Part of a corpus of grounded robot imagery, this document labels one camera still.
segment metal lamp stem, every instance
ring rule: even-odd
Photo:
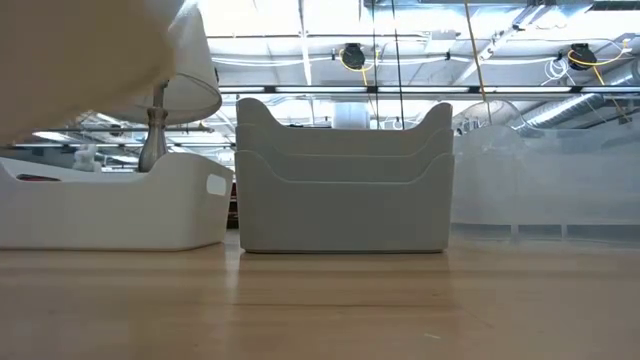
[[[139,172],[151,171],[156,161],[168,152],[164,129],[167,125],[166,120],[169,113],[163,108],[164,89],[168,83],[168,81],[165,81],[153,88],[153,107],[147,109],[149,132],[140,152],[138,160]]]

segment lamp base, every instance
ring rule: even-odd
[[[153,165],[167,151],[167,140],[164,134],[166,126],[167,110],[161,107],[151,107],[147,109],[149,116],[149,133],[147,140],[144,142],[140,158],[138,160],[138,171],[149,172]]]

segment light wood floor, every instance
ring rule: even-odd
[[[0,359],[640,359],[640,251],[0,252]]]

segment ductwork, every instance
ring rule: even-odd
[[[603,76],[607,85],[611,86],[639,86],[640,85],[640,62],[635,59],[622,65]],[[600,83],[593,82],[589,85],[598,86]],[[548,129],[558,126],[566,121],[589,113],[593,109],[601,108],[605,105],[604,94],[585,94],[566,99],[562,102],[546,103],[522,116],[526,123],[515,129],[521,133],[526,133],[529,127]]]

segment lamp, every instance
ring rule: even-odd
[[[3,0],[0,143],[121,103],[173,73],[168,6]]]
[[[149,125],[138,162],[140,172],[151,170],[167,153],[167,125],[207,118],[222,105],[202,16],[196,6],[179,14],[169,27],[169,38],[174,43],[175,75],[149,89],[146,95],[131,98],[127,105],[100,110],[120,120]]]

